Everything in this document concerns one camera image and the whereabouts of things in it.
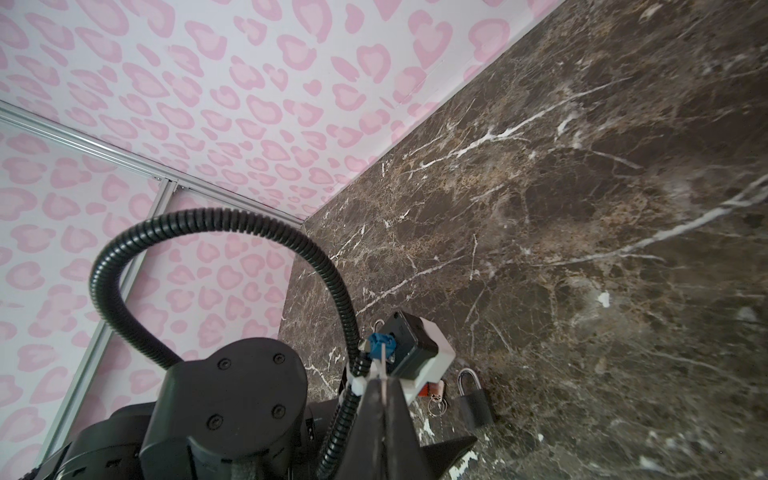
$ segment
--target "metal shackle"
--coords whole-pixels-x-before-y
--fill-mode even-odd
[[[475,370],[470,369],[470,368],[461,369],[461,370],[458,371],[458,378],[456,379],[456,383],[458,383],[458,393],[459,393],[459,395],[461,395],[461,396],[465,395],[464,387],[462,386],[462,375],[464,375],[465,373],[468,373],[469,375],[472,376],[473,379],[475,379],[475,385],[477,385],[478,390],[482,389],[482,387],[480,386],[480,379],[478,378],[478,374],[475,373]]]

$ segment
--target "black padlock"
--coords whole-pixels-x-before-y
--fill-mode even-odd
[[[462,376],[465,373],[468,373],[475,379],[475,385],[477,386],[477,389],[468,395],[464,393],[464,387],[462,386]],[[467,424],[468,429],[474,431],[496,421],[496,414],[493,412],[493,407],[491,407],[491,399],[488,397],[488,392],[480,386],[480,379],[478,379],[475,370],[462,369],[458,373],[458,392],[461,394],[458,398],[458,406],[462,410],[464,423]]]

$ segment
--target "blue plastic piece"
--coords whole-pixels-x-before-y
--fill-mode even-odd
[[[371,336],[368,337],[368,342],[371,344],[372,359],[382,358],[382,347],[384,348],[386,358],[392,356],[395,352],[395,347],[397,347],[395,337],[386,335],[385,333],[372,333]]]

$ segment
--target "black corrugated tube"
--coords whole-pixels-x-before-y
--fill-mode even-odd
[[[352,299],[330,258],[306,235],[289,225],[251,212],[228,208],[197,208],[154,217],[120,233],[99,253],[91,271],[91,299],[101,318],[136,350],[164,369],[181,358],[149,333],[128,311],[120,295],[120,276],[132,258],[165,240],[200,232],[250,233],[290,248],[306,260],[326,283],[339,312],[346,354],[354,376],[366,376],[371,360],[359,354],[360,333]],[[323,449],[317,475],[325,480],[338,468],[360,397],[347,386]]]

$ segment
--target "marble surface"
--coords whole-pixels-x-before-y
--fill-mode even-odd
[[[768,475],[768,2],[568,0],[306,231],[369,333],[436,321],[500,415],[453,478]],[[281,338],[333,395],[294,263]],[[423,443],[465,433],[413,408]]]

